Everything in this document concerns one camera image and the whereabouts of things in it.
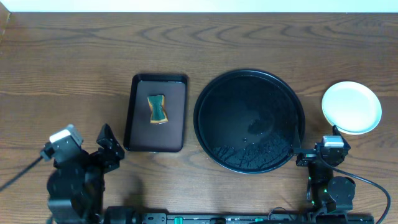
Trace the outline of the yellow plate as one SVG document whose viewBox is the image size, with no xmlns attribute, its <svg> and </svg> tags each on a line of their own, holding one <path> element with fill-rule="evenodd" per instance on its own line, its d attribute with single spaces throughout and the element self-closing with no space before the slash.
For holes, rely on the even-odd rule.
<svg viewBox="0 0 398 224">
<path fill-rule="evenodd" d="M 336 126 L 337 130 L 341 133 L 345 133 L 345 134 L 349 134 L 349 135 L 360 135 L 361 133 L 356 133 L 356 132 L 352 132 L 352 131 L 347 131 L 344 129 L 339 128 L 336 124 L 334 124 L 333 122 L 331 122 L 328 118 L 326 118 L 327 122 L 331 125 L 331 126 Z"/>
</svg>

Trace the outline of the light green plate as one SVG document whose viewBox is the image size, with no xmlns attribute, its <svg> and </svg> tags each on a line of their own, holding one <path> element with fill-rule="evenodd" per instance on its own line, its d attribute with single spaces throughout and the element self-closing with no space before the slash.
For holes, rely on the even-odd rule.
<svg viewBox="0 0 398 224">
<path fill-rule="evenodd" d="M 325 118 L 339 128 L 365 134 L 377 127 L 382 118 L 382 106 L 368 87 L 351 81 L 338 82 L 322 97 Z"/>
</svg>

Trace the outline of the green yellow sponge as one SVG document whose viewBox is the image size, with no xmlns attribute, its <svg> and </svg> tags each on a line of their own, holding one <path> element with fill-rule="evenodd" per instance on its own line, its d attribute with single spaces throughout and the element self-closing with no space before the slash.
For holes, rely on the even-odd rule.
<svg viewBox="0 0 398 224">
<path fill-rule="evenodd" d="M 151 124 L 163 124 L 169 121 L 167 113 L 165 111 L 165 96 L 164 95 L 152 95 L 147 97 L 150 107 L 150 123 Z"/>
</svg>

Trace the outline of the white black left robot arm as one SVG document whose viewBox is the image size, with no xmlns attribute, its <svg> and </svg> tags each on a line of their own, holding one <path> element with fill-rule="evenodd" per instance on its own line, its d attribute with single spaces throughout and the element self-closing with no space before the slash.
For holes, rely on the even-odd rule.
<svg viewBox="0 0 398 224">
<path fill-rule="evenodd" d="M 104 175 L 119 168 L 124 149 L 104 124 L 97 151 L 82 149 L 83 137 L 72 124 L 52 134 L 40 155 L 56 170 L 47 182 L 48 207 L 56 223 L 101 223 Z"/>
</svg>

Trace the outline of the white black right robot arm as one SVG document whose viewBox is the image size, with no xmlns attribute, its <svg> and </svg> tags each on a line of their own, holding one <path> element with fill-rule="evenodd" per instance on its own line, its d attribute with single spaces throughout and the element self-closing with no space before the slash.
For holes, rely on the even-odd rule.
<svg viewBox="0 0 398 224">
<path fill-rule="evenodd" d="M 292 154 L 297 166 L 308 168 L 307 200 L 312 208 L 303 214 L 302 220 L 309 223 L 348 223 L 348 212 L 353 209 L 354 180 L 333 174 L 351 147 L 336 126 L 332 131 L 333 134 L 323 136 L 314 148 L 302 149 L 299 131 L 295 128 Z"/>
</svg>

